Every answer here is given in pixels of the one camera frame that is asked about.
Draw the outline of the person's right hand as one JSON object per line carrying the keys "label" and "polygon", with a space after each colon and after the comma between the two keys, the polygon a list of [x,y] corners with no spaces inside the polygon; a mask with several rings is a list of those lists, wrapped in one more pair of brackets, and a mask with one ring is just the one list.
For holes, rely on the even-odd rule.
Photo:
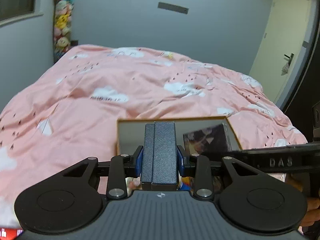
{"label": "person's right hand", "polygon": [[320,220],[320,201],[318,198],[307,198],[307,212],[303,217],[300,226],[312,226],[316,221]]}

